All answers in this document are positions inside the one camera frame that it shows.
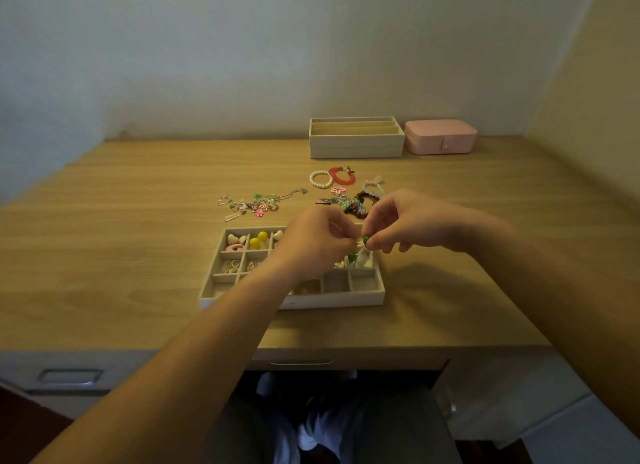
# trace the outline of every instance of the white jewelry box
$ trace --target white jewelry box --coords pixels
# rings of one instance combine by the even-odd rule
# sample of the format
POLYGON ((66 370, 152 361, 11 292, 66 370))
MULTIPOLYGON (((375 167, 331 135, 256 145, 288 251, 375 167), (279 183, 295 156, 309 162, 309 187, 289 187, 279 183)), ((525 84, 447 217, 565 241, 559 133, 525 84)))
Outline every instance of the white jewelry box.
POLYGON ((404 131, 393 117, 312 118, 311 159, 400 157, 404 131))
MULTIPOLYGON (((273 234, 284 226, 271 227, 233 227, 226 228, 220 238, 216 254, 211 262, 207 279, 200 291, 200 307, 205 309, 216 301, 227 290, 231 289, 244 277, 249 262, 261 262, 273 252, 273 234), (269 235, 266 250, 250 250, 249 240, 257 237, 260 231, 269 235), (225 251, 229 234, 236 237, 247 235, 242 251, 225 251), (227 260, 239 260, 239 270, 236 273, 225 274, 223 267, 227 260)), ((355 307, 380 306, 385 298, 385 286, 380 275, 378 253, 371 252, 372 266, 359 268, 349 266, 345 257, 346 268, 333 269, 321 278, 300 283, 284 299, 280 309, 315 309, 323 307, 355 307)))

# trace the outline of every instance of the pink jewelry box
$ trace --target pink jewelry box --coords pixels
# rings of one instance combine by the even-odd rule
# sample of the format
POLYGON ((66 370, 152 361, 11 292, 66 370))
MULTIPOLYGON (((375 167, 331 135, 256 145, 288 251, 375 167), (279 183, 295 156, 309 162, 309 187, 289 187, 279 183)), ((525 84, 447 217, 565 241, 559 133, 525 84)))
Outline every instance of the pink jewelry box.
POLYGON ((411 120, 404 124, 404 145, 412 154, 466 154, 478 131, 462 120, 411 120))

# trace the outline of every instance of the red beaded bracelet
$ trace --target red beaded bracelet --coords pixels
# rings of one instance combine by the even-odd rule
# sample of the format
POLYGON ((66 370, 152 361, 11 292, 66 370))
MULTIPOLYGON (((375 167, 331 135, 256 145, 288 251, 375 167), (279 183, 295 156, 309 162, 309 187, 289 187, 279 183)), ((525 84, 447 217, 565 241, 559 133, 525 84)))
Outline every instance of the red beaded bracelet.
POLYGON ((332 167, 329 169, 329 175, 332 177, 332 179, 338 184, 342 184, 343 186, 350 186, 356 182, 356 176, 354 176, 354 173, 355 173, 355 170, 351 170, 349 166, 347 166, 346 171, 341 167, 332 167), (348 180, 345 181, 344 179, 340 179, 337 176, 337 173, 340 172, 341 170, 346 172, 349 175, 348 180))

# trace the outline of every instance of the floor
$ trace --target floor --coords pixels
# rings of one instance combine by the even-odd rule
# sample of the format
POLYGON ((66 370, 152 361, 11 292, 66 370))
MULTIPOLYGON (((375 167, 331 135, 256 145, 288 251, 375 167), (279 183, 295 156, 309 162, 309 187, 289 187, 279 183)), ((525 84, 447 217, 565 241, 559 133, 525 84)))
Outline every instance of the floor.
MULTIPOLYGON (((0 464, 27 464, 71 420, 0 388, 0 464)), ((522 441, 500 451, 491 442, 456 442, 464 464, 531 464, 522 441)), ((318 446, 304 452, 302 464, 337 464, 329 450, 318 446)))

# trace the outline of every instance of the forearm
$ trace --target forearm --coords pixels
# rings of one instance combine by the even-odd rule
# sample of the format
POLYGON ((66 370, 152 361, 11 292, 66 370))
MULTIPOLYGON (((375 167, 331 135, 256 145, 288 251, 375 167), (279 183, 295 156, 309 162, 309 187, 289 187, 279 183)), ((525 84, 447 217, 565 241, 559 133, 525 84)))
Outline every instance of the forearm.
POLYGON ((34 462, 193 458, 293 284, 277 261, 265 261, 34 462))
POLYGON ((640 305, 627 282, 569 261, 492 218, 470 230, 468 252, 568 360, 640 433, 640 305))

